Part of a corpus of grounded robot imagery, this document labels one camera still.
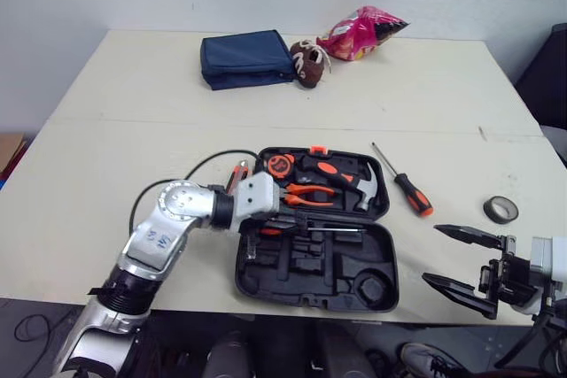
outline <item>black tool case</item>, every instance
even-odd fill
[[[324,206],[288,205],[281,200],[276,217],[248,220],[238,245],[238,289],[249,297],[332,311],[393,309],[399,291],[392,236],[374,221],[390,205],[380,164],[372,157],[323,147],[266,148],[256,169],[262,164],[282,188],[321,185],[334,188],[335,194],[299,195],[308,202],[331,203]],[[369,185],[369,167],[376,187],[365,188],[373,189],[365,211],[362,193],[354,187],[359,179]]]

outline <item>white table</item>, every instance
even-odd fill
[[[391,208],[380,222],[398,257],[395,310],[336,313],[245,297],[234,285],[237,235],[207,230],[191,234],[154,307],[531,323],[505,304],[497,321],[485,320],[421,279],[431,272],[476,285],[480,267],[500,254],[453,241],[434,224],[514,234],[523,257],[533,235],[567,231],[567,173],[483,43],[392,39],[360,62],[333,61],[332,74],[313,90],[289,83],[213,92],[200,77],[203,36],[109,32],[0,191],[1,297],[85,303],[127,240],[129,209],[140,189],[182,176],[210,153],[326,144],[372,155],[375,140],[436,207],[431,217],[417,218],[386,175]],[[240,158],[219,158],[195,179],[225,183]],[[509,225],[482,212],[496,194],[520,209]],[[138,219],[153,201],[143,201]]]

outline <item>orange pliers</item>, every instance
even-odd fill
[[[335,195],[335,190],[333,188],[328,188],[326,186],[319,185],[296,185],[291,183],[287,185],[281,192],[281,198],[286,204],[289,205],[312,205],[313,207],[329,207],[333,203],[316,203],[315,201],[307,201],[306,199],[298,197],[298,195],[308,194],[311,192],[316,192],[320,190],[328,195]]]

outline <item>navy blue pouch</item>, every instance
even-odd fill
[[[290,51],[275,30],[203,39],[201,72],[212,90],[263,86],[295,78]]]

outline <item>chip bag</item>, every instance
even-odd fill
[[[332,57],[354,61],[407,26],[406,21],[388,12],[374,6],[362,6],[323,37],[317,37],[317,44]]]

